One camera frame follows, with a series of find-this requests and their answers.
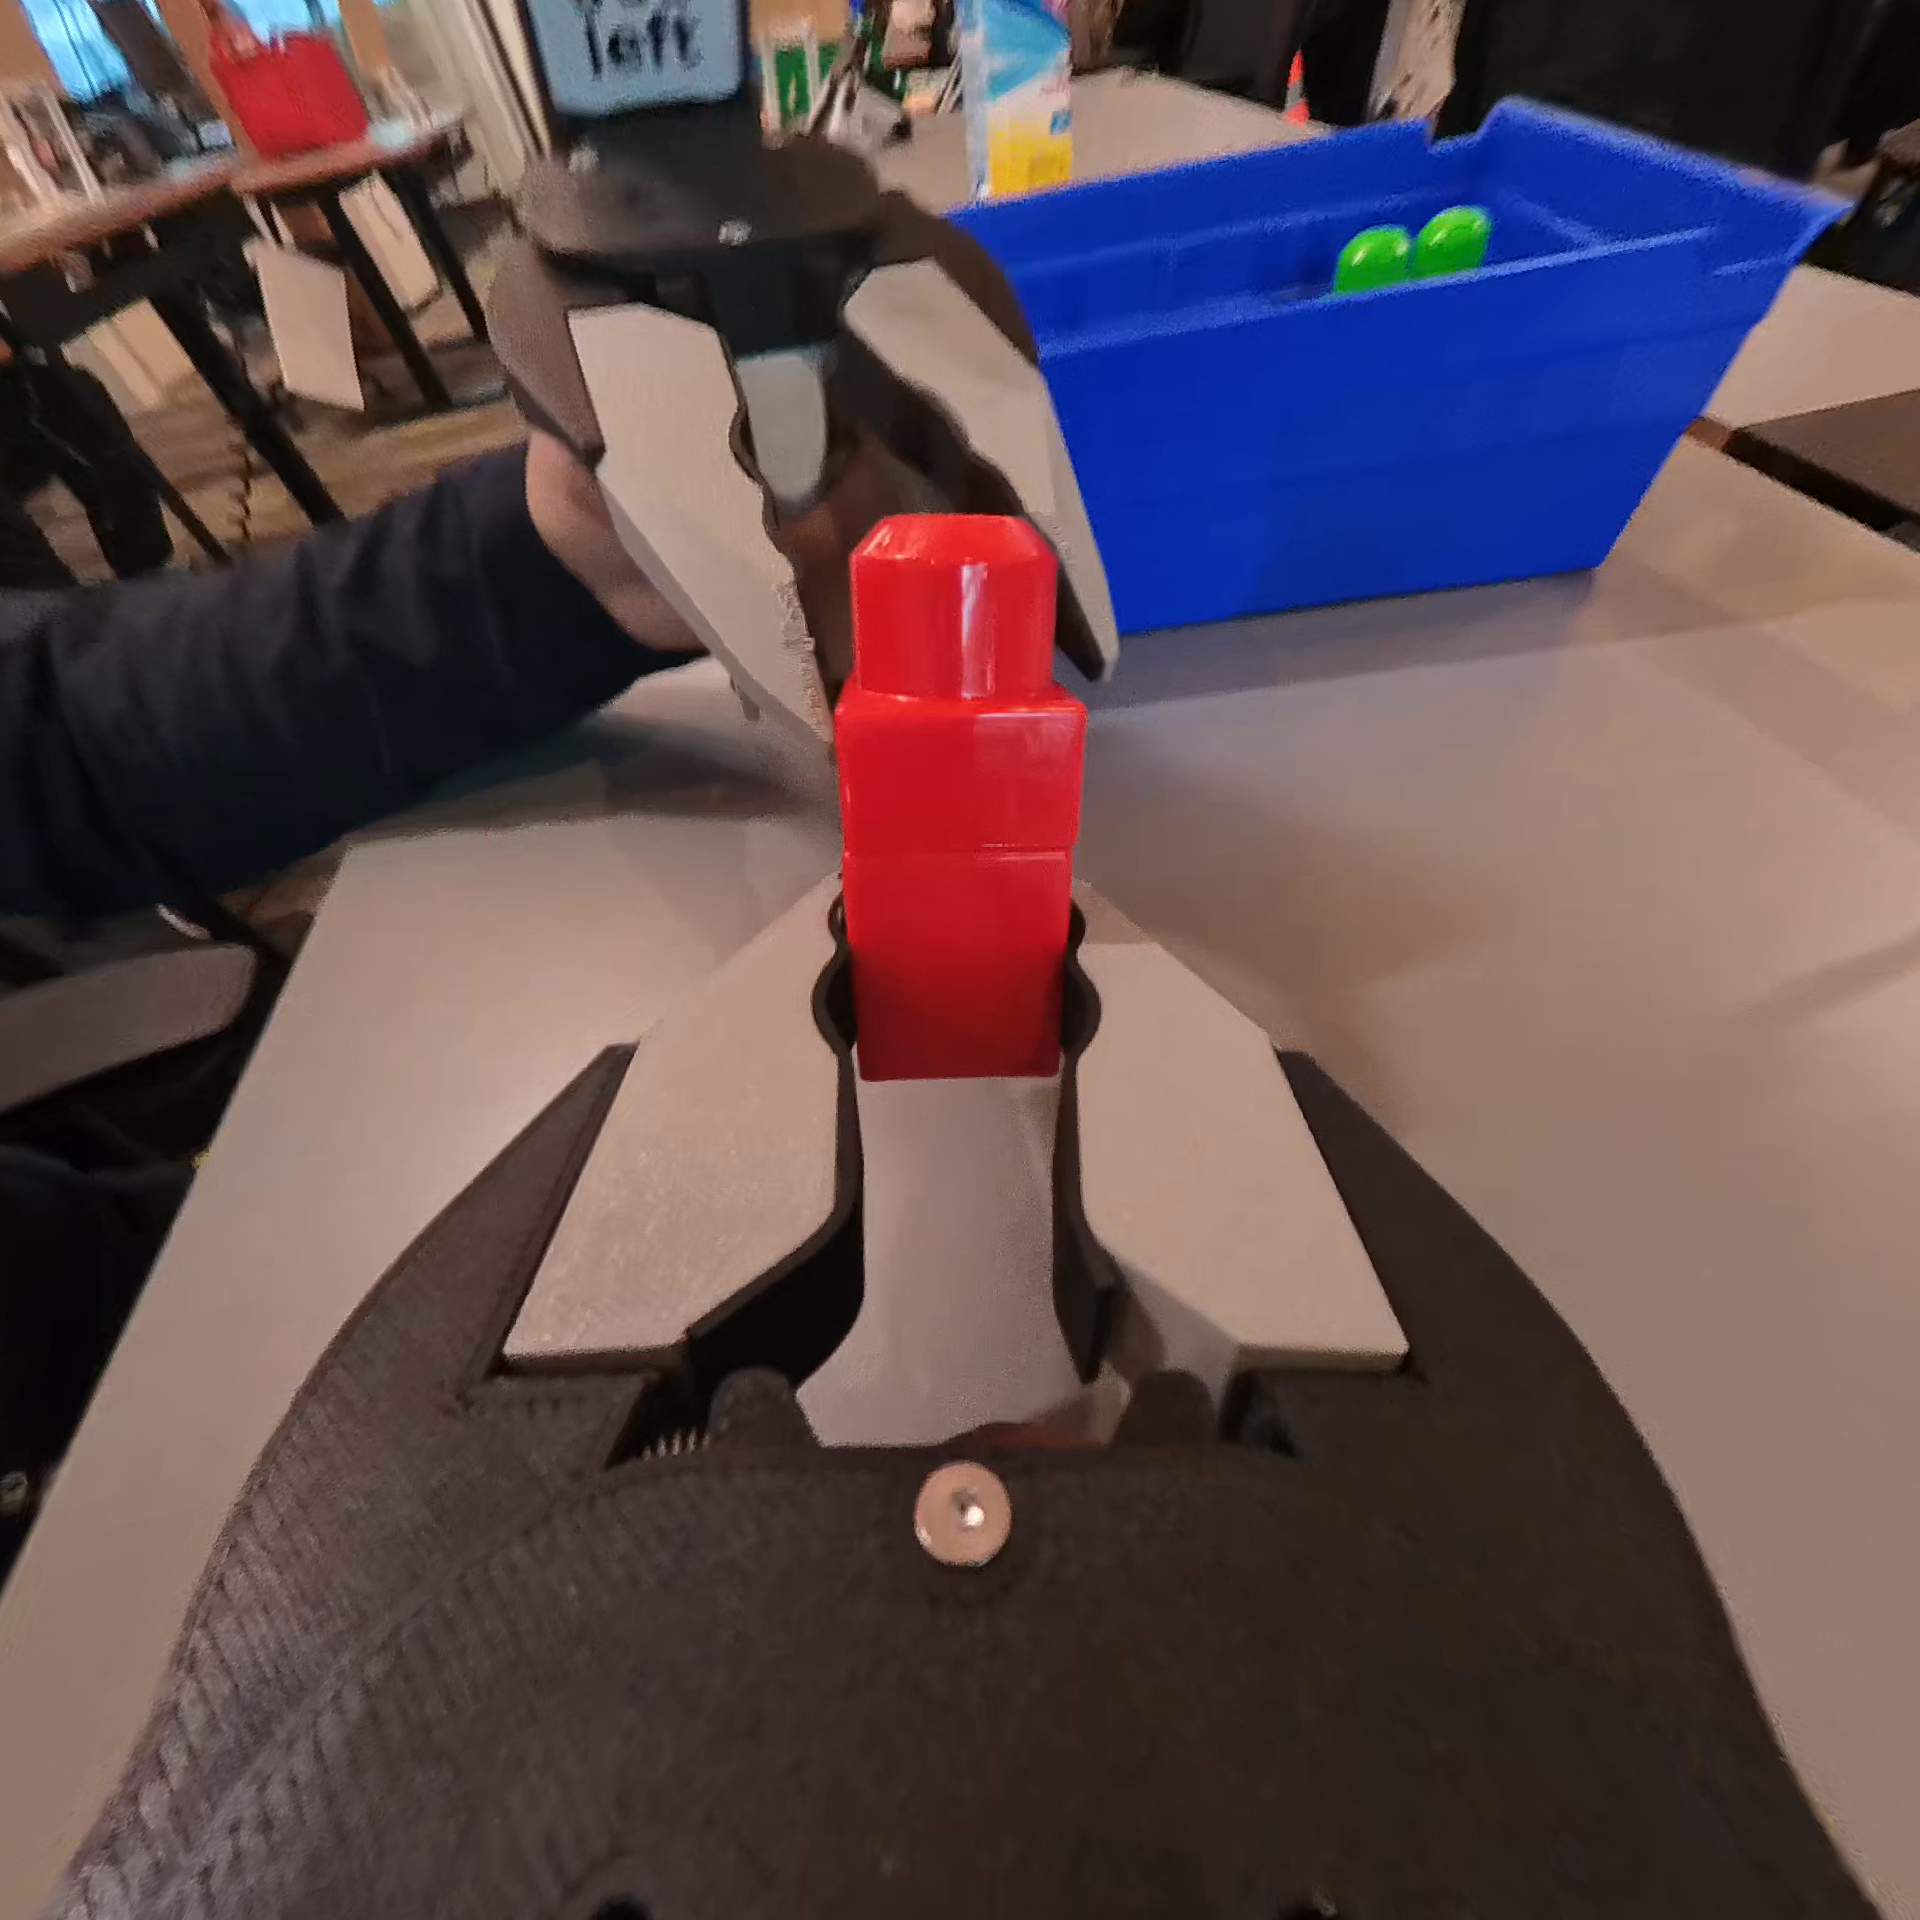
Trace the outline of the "red container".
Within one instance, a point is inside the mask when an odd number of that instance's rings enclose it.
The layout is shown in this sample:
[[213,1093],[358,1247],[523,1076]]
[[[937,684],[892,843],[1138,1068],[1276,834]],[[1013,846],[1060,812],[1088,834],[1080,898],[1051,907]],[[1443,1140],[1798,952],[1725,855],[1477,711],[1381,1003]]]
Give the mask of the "red container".
[[257,37],[237,15],[208,20],[208,67],[254,156],[286,160],[368,134],[366,100],[328,31]]

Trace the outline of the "black desk plate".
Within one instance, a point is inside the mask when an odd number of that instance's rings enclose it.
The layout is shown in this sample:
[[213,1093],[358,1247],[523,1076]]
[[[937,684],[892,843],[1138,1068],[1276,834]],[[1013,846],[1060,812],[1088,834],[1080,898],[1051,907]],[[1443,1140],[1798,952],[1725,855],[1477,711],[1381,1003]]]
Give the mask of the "black desk plate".
[[1917,526],[1917,391],[1742,424],[1722,451],[1875,532]]

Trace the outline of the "blue plastic bin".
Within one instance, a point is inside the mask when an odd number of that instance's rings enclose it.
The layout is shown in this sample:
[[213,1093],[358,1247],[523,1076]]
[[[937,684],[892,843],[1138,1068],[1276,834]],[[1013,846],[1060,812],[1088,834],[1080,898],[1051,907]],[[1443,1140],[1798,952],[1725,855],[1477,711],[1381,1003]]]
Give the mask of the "blue plastic bin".
[[[1486,262],[1330,295],[1357,230]],[[1014,285],[1121,630],[1595,568],[1842,204],[1502,100],[950,211]]]

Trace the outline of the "person's dark clothing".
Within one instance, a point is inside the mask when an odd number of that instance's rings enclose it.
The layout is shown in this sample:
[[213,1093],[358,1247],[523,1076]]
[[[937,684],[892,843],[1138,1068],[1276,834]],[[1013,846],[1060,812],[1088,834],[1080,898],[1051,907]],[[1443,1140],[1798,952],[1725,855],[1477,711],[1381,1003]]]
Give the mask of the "person's dark clothing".
[[5,1576],[254,1048],[257,1034],[236,1029],[5,1112]]

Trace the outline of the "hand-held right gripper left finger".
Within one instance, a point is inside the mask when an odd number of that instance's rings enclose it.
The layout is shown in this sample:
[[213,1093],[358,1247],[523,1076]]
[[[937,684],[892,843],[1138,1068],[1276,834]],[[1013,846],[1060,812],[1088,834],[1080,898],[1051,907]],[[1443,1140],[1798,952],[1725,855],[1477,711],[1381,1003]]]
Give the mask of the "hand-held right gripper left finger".
[[509,1366],[685,1362],[851,1223],[838,900],[813,885],[637,1038],[504,1342]]

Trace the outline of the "red single-stud block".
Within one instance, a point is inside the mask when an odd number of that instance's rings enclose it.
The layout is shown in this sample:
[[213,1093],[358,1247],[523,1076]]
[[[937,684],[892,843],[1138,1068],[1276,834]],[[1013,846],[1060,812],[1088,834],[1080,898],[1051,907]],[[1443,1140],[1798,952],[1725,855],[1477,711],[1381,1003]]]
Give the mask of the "red single-stud block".
[[865,1080],[1056,1074],[1073,853],[845,853],[842,882]]

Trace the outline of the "red two-stud block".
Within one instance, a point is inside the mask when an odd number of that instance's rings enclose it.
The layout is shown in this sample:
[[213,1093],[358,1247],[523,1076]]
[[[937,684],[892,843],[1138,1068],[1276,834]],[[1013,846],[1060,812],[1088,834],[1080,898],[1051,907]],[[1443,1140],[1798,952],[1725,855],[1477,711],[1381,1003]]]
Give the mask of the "red two-stud block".
[[845,850],[1067,853],[1088,711],[1053,676],[1060,568],[1024,519],[898,514],[851,557],[835,708]]

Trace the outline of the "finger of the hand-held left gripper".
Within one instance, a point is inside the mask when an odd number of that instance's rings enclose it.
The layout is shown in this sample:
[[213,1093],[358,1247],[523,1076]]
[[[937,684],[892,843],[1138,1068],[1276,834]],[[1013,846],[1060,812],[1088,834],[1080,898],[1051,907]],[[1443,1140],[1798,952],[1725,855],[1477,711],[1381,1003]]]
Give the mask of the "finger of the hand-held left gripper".
[[722,336],[649,303],[570,316],[593,402],[596,477],[634,562],[728,671],[745,706],[798,738],[833,708],[774,498],[742,447]]
[[869,271],[838,325],[851,422],[953,512],[1027,519],[1062,578],[1058,648],[1085,682],[1109,678],[1113,589],[1037,363],[932,259]]

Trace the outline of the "small green sign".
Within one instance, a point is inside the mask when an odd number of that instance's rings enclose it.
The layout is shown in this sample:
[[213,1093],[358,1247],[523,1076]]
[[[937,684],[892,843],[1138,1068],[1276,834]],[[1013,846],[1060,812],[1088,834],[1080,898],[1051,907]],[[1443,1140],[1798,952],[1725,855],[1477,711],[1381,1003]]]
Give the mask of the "small green sign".
[[769,136],[811,128],[844,46],[845,30],[820,30],[809,15],[757,30],[760,114]]

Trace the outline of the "person's left hand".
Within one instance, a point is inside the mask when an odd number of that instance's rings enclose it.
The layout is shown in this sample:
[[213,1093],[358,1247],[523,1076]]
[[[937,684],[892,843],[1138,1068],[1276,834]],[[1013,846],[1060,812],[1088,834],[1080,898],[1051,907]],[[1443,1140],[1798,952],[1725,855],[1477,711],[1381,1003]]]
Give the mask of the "person's left hand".
[[691,624],[626,552],[598,480],[542,430],[525,440],[523,495],[544,548],[632,639],[667,655],[705,652]]

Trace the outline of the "green two-stud block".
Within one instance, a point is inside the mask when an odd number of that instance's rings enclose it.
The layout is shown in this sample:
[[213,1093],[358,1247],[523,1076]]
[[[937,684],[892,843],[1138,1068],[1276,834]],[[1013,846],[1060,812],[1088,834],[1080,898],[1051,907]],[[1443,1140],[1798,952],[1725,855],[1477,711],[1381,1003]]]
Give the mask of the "green two-stud block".
[[1492,212],[1474,204],[1441,207],[1420,230],[1400,224],[1368,227],[1334,256],[1330,295],[1372,295],[1411,282],[1477,271],[1488,259],[1492,234]]

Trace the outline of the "wooden background table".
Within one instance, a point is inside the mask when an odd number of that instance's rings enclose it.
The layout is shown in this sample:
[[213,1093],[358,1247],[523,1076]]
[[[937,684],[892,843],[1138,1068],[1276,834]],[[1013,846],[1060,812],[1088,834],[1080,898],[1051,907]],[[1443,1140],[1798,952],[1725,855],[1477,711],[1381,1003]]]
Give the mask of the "wooden background table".
[[458,402],[416,327],[421,301],[400,295],[395,277],[355,227],[345,199],[366,182],[381,182],[394,195],[438,292],[456,298],[468,338],[484,344],[490,325],[477,292],[433,199],[433,181],[450,176],[468,148],[465,116],[433,112],[421,123],[392,119],[357,139],[293,157],[230,156],[182,165],[12,224],[3,246],[5,350],[22,368],[41,368],[69,387],[73,368],[67,347],[100,322],[147,303],[299,514],[313,526],[334,524],[344,516],[340,503],[283,428],[277,402],[254,383],[208,318],[211,216],[249,207],[316,212],[347,282],[358,288],[378,331],[412,379],[421,413],[444,416]]

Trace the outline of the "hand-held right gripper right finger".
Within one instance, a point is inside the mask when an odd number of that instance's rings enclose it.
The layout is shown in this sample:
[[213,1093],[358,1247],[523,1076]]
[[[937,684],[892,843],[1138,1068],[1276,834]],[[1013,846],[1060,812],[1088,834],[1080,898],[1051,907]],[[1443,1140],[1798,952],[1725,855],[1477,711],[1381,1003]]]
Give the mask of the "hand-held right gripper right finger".
[[1185,1374],[1225,1413],[1254,1375],[1404,1364],[1277,1044],[1088,885],[1058,1093],[1053,1314],[1093,1402]]

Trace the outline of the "person's left forearm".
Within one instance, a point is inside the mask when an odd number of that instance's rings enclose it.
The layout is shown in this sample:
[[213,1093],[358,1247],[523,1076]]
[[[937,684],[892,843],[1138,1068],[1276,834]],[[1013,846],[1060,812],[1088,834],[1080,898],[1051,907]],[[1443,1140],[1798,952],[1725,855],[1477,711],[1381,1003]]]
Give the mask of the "person's left forearm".
[[5,592],[5,915],[211,900],[691,660],[544,548],[523,455],[213,571]]

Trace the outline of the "blue white wipes canister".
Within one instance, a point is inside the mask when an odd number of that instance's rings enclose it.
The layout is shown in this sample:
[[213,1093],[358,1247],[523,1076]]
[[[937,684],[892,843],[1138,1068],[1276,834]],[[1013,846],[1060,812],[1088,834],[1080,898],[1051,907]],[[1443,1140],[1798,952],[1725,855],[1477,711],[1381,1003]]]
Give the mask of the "blue white wipes canister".
[[974,202],[1006,202],[1073,178],[1073,13],[1067,3],[957,3],[956,52]]

